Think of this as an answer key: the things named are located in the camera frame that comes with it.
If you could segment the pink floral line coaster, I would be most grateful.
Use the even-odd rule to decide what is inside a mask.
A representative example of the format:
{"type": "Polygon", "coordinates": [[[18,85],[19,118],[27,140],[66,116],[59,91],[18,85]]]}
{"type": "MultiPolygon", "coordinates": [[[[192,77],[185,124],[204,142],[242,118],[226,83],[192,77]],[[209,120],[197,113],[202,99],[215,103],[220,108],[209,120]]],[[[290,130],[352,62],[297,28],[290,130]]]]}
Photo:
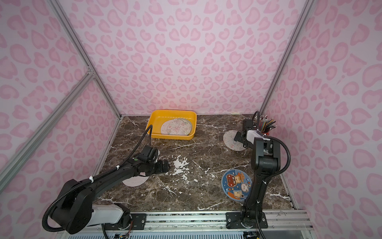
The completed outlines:
{"type": "Polygon", "coordinates": [[[165,135],[188,135],[193,126],[188,119],[171,119],[164,122],[161,126],[161,134],[165,135]]]}

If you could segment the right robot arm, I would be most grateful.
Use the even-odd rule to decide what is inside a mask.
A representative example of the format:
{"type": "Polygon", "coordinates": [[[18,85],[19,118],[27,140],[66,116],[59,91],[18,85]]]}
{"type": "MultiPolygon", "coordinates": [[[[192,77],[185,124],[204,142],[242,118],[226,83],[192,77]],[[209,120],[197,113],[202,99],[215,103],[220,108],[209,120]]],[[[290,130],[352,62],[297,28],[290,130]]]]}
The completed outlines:
{"type": "Polygon", "coordinates": [[[251,119],[243,120],[242,131],[237,132],[234,141],[252,149],[251,167],[254,178],[249,195],[244,200],[239,219],[244,228],[267,228],[263,213],[263,202],[269,183],[284,173],[290,166],[291,153],[284,142],[269,136],[273,121],[256,111],[251,119]]]}

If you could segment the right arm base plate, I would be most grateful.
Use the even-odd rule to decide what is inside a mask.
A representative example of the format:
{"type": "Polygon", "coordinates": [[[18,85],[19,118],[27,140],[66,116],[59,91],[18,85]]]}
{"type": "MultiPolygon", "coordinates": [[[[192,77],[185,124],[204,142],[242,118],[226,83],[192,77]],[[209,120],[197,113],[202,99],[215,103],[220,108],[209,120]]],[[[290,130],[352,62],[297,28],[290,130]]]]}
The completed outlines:
{"type": "Polygon", "coordinates": [[[267,229],[269,227],[266,215],[260,212],[258,218],[256,217],[242,217],[240,212],[225,213],[226,228],[227,229],[267,229]]]}

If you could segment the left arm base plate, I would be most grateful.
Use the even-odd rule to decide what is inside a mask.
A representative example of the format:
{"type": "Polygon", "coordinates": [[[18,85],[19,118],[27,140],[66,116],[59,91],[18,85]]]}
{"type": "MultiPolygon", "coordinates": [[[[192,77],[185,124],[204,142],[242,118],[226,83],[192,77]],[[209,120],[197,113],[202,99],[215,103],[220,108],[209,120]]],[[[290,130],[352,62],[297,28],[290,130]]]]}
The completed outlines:
{"type": "Polygon", "coordinates": [[[124,213],[115,224],[105,224],[106,230],[143,230],[146,223],[147,214],[144,213],[124,213]]]}

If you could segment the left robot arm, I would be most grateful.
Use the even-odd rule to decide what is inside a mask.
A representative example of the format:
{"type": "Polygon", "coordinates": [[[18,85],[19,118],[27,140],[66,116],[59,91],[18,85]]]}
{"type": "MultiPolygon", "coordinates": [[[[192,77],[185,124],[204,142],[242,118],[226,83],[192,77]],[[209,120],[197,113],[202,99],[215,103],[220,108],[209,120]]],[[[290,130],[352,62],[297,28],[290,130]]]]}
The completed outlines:
{"type": "Polygon", "coordinates": [[[53,233],[66,231],[76,234],[85,227],[94,225],[92,219],[99,214],[93,204],[104,192],[132,177],[149,177],[169,172],[169,161],[160,160],[160,151],[150,143],[137,152],[144,138],[145,136],[141,136],[121,164],[81,181],[67,181],[44,212],[41,221],[43,229],[53,233]]]}

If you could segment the pale pink coaster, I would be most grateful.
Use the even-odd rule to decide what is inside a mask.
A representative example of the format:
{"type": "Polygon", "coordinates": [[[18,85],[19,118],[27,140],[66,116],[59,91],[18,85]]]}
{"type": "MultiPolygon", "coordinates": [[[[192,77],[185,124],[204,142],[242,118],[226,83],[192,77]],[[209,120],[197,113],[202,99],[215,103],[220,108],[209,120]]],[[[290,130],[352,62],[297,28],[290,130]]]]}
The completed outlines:
{"type": "Polygon", "coordinates": [[[145,173],[140,173],[138,176],[131,177],[129,179],[123,180],[123,184],[127,187],[138,187],[144,184],[149,179],[145,173]]]}

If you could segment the blue cartoon coaster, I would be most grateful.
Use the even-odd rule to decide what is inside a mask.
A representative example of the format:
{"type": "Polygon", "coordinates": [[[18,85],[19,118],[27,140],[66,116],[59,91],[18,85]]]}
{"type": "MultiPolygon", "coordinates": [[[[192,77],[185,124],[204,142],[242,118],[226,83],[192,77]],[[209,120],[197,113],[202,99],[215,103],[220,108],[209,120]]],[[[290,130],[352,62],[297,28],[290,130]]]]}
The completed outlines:
{"type": "Polygon", "coordinates": [[[230,169],[221,179],[221,187],[225,195],[233,201],[244,202],[249,196],[252,179],[242,170],[230,169]]]}

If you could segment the white butterfly coaster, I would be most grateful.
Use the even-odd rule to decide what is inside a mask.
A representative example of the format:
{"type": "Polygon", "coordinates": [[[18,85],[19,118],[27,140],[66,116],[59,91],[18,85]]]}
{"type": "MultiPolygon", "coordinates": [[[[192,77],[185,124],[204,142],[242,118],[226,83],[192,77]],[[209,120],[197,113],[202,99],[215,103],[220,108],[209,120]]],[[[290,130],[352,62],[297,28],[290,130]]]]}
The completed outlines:
{"type": "Polygon", "coordinates": [[[237,133],[237,130],[229,130],[225,132],[223,135],[223,142],[229,149],[233,151],[244,151],[245,147],[243,146],[243,143],[234,140],[237,133]]]}

